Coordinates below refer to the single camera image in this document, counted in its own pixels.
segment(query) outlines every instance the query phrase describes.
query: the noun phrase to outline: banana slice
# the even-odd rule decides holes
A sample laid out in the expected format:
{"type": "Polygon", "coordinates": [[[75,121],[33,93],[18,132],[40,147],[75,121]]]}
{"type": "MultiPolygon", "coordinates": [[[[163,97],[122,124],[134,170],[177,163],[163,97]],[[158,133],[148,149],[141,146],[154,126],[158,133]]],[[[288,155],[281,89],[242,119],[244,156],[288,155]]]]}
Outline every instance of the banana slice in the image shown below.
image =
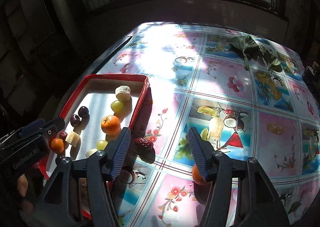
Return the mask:
{"type": "Polygon", "coordinates": [[[96,153],[98,150],[96,148],[88,150],[87,153],[85,154],[86,158],[89,158],[92,154],[96,153]]]}

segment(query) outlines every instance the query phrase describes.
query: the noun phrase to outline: green grape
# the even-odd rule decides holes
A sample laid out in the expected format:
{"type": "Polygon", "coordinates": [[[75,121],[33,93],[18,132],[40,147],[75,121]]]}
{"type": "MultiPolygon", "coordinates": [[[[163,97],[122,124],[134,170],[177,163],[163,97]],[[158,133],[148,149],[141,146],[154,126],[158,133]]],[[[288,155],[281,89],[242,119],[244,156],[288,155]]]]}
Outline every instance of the green grape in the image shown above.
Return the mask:
{"type": "Polygon", "coordinates": [[[108,142],[106,140],[99,140],[96,145],[97,150],[104,150],[107,145],[108,145],[108,142]]]}
{"type": "Polygon", "coordinates": [[[114,101],[112,104],[111,104],[111,109],[115,112],[115,113],[119,113],[121,111],[123,107],[123,102],[117,100],[117,101],[114,101]]]}

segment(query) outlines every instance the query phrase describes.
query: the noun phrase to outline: orange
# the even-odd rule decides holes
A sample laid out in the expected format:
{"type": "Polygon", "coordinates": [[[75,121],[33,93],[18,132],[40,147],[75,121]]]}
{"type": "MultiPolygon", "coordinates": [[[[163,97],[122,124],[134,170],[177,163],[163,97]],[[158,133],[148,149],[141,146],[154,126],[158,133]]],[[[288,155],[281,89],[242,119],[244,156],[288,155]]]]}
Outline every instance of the orange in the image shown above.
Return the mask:
{"type": "Polygon", "coordinates": [[[199,184],[199,185],[207,185],[208,184],[208,182],[205,181],[202,176],[200,176],[196,164],[194,164],[192,167],[192,179],[193,179],[193,182],[195,182],[196,184],[199,184]]]}
{"type": "Polygon", "coordinates": [[[56,154],[61,154],[64,151],[64,143],[62,139],[55,138],[51,142],[51,150],[56,154]]]}
{"type": "Polygon", "coordinates": [[[120,120],[114,115],[108,115],[101,121],[101,129],[107,135],[117,135],[120,128],[120,120]]]}

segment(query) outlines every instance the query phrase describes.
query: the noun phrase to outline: plastic table cover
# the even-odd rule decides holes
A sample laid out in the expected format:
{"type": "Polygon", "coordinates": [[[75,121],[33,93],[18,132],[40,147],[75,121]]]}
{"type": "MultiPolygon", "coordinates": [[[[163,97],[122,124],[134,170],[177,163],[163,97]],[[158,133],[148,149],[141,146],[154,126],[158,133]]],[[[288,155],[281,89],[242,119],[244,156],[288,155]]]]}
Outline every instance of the plastic table cover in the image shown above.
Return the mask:
{"type": "MultiPolygon", "coordinates": [[[[192,182],[194,160],[187,142],[192,126],[199,133],[205,128],[220,131],[212,145],[215,148],[219,142],[230,158],[257,158],[290,223],[312,203],[319,190],[320,120],[318,104],[301,77],[300,57],[252,35],[278,57],[283,71],[270,73],[261,60],[249,60],[245,70],[244,59],[229,44],[232,37],[243,35],[209,26],[145,23],[98,72],[144,74],[150,80],[151,97],[145,103],[152,109],[140,134],[154,143],[155,154],[151,159],[128,152],[125,163],[133,168],[124,167],[127,172],[121,174],[132,179],[126,182],[119,177],[113,195],[121,226],[198,225],[207,192],[197,198],[195,192],[210,187],[192,182]],[[203,106],[211,110],[201,113],[203,106]]],[[[233,223],[236,200],[234,179],[227,226],[233,223]]]]}

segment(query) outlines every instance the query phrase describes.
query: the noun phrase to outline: grape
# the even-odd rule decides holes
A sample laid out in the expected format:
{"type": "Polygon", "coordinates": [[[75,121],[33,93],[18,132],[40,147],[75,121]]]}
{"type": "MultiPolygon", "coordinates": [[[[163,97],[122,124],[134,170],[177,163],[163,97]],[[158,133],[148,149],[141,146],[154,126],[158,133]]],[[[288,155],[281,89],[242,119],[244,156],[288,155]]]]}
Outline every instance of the grape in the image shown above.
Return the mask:
{"type": "Polygon", "coordinates": [[[119,113],[121,111],[123,107],[123,102],[117,100],[117,101],[114,101],[112,104],[111,104],[111,109],[115,112],[115,113],[119,113]]]}
{"type": "Polygon", "coordinates": [[[88,117],[89,115],[89,109],[85,106],[81,106],[80,109],[78,110],[78,115],[81,117],[81,118],[85,118],[85,117],[88,117]]]}
{"type": "Polygon", "coordinates": [[[104,150],[107,145],[108,145],[108,142],[106,140],[99,140],[96,145],[97,150],[104,150]]]}
{"type": "Polygon", "coordinates": [[[77,127],[81,123],[80,117],[76,114],[72,115],[70,118],[70,124],[72,127],[77,127]]]}

